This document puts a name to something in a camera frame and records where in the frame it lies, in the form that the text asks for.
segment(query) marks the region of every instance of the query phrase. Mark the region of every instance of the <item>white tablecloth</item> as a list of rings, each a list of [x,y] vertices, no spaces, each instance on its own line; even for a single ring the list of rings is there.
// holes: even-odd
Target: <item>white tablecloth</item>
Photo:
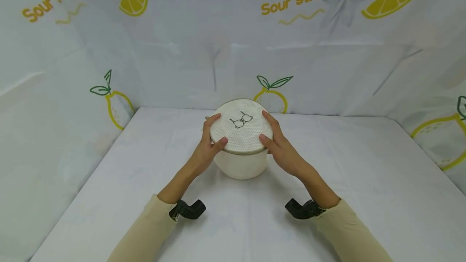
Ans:
[[[189,158],[211,113],[139,109],[31,261],[106,261],[150,196]],[[465,261],[466,197],[396,122],[275,117],[394,261]],[[338,261],[312,221],[284,208],[291,198],[309,199],[303,185],[268,162],[263,174],[244,181],[212,164],[183,197],[202,200],[207,210],[180,220],[159,261]]]

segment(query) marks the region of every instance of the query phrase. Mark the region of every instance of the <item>person's left hand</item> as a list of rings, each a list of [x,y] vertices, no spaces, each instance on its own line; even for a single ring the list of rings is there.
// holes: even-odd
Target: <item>person's left hand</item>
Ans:
[[[220,116],[221,114],[212,115],[204,122],[201,141],[185,165],[193,171],[195,176],[202,174],[212,163],[215,155],[228,143],[227,137],[221,138],[215,144],[212,144],[210,139],[210,127]]]

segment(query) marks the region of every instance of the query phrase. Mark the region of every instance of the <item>white cylindrical bag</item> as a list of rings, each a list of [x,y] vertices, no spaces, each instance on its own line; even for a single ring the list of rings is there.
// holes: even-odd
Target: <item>white cylindrical bag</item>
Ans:
[[[264,108],[250,99],[236,99],[220,106],[215,114],[221,117],[211,126],[210,136],[215,143],[228,138],[227,146],[214,161],[223,173],[233,179],[251,179],[267,166],[268,150],[259,140],[262,133],[273,138],[272,127],[262,115]]]

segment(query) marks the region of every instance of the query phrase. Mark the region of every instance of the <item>finger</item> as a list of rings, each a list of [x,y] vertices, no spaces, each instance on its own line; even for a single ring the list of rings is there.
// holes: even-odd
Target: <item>finger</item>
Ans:
[[[263,116],[270,123],[270,126],[272,127],[272,131],[273,131],[273,135],[282,137],[283,136],[282,128],[280,127],[280,124],[278,123],[278,121],[265,110],[263,110]]]
[[[212,146],[212,149],[210,149],[209,151],[209,154],[211,155],[211,157],[214,158],[218,152],[222,151],[225,148],[227,143],[228,143],[227,137],[222,137],[221,139],[218,140],[217,143],[214,143],[214,146]]]
[[[277,144],[273,142],[273,140],[269,139],[264,134],[259,135],[259,140],[265,146],[265,148],[269,149],[269,152],[275,154],[278,152],[280,148],[278,148]]]
[[[204,122],[202,128],[202,140],[210,140],[210,127],[217,119],[220,118],[221,115],[222,114],[214,114]]]

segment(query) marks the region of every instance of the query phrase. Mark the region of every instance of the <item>beige sleeve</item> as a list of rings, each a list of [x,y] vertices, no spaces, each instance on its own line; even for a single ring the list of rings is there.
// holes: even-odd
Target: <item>beige sleeve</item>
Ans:
[[[154,194],[113,249],[107,262],[152,262],[162,243],[175,228],[176,222],[169,216],[173,206],[159,200]]]
[[[340,200],[314,220],[341,262],[393,262],[346,201]]]

